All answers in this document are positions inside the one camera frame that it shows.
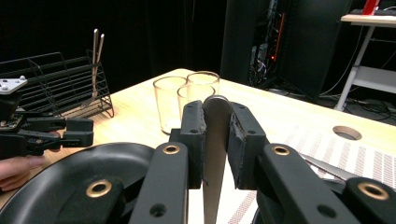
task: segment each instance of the knife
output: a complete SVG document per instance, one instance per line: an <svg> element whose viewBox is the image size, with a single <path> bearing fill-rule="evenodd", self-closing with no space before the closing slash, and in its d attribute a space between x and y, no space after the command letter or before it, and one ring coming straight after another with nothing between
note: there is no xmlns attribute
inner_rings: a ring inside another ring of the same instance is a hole
<svg viewBox="0 0 396 224"><path fill-rule="evenodd" d="M343 170L341 168L338 168L336 166L330 165L327 162L317 160L317 159L315 159L313 157L304 155L302 153L300 153L300 156L306 162L308 162L309 164L311 164L311 165L313 165L315 167L318 167L320 170L323 170L323 171L325 171L325 172L327 172L327 173L329 173L331 175L334 175L334 176L336 176L336 177L338 177L338 178L340 178L342 180L347 181L349 178L359 177L358 175L354 175L354 174L352 174L352 173L350 173L348 171L345 171L345 170Z"/></svg>

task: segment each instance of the wire basket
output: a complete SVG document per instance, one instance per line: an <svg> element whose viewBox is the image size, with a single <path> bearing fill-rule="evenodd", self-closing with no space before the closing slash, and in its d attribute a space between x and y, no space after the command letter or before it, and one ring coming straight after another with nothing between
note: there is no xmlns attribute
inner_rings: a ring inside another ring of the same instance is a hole
<svg viewBox="0 0 396 224"><path fill-rule="evenodd" d="M95 84L92 83L94 67L97 67ZM19 106L26 111L51 112L66 118L88 118L106 112L114 117L105 71L101 63L92 64L89 50L87 56L71 60L55 52L0 63L0 78L20 76L28 80L18 90Z"/></svg>

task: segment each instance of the white table leg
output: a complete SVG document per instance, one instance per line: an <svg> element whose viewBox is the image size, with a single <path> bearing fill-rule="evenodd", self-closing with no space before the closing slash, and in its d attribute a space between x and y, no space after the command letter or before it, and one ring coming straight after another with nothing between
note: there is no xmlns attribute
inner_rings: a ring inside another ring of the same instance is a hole
<svg viewBox="0 0 396 224"><path fill-rule="evenodd" d="M370 26L369 30L367 31L366 37L364 37L363 44L361 44L361 50L359 51L358 57L356 58L356 61L350 70L349 76L346 81L346 85L344 86L343 92L341 93L340 99L338 100L337 105L335 106L334 109L343 111L344 110L344 102L347 99L347 95L349 94L349 90L353 84L353 80L355 79L356 74L359 71L359 66L361 65L361 59L363 58L364 51L367 49L367 45L369 44L369 41L371 39L371 36L373 35L374 31L374 26Z"/></svg>

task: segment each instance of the human hand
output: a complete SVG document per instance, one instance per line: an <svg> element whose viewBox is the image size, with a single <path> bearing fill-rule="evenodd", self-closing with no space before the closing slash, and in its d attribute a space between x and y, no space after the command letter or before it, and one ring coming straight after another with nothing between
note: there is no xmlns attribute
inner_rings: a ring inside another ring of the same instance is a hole
<svg viewBox="0 0 396 224"><path fill-rule="evenodd" d="M2 191L17 189L26 183L30 171L45 162L44 156L14 157L0 161L0 188Z"/></svg>

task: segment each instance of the glass cup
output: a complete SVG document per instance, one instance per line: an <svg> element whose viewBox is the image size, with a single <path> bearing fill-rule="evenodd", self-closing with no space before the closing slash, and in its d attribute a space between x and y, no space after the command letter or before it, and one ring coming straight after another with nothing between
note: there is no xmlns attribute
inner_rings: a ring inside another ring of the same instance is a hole
<svg viewBox="0 0 396 224"><path fill-rule="evenodd" d="M187 76L187 80L189 84L210 85L215 90L215 94L219 94L220 77L214 72L194 72Z"/></svg>
<svg viewBox="0 0 396 224"><path fill-rule="evenodd" d="M163 133L170 134L172 129L180 128L177 90L186 83L184 77L161 77L153 82Z"/></svg>
<svg viewBox="0 0 396 224"><path fill-rule="evenodd" d="M193 101L202 101L211 95L214 95L216 90L209 84L187 84L177 90L177 99L180 113L180 120L183 118L184 106Z"/></svg>

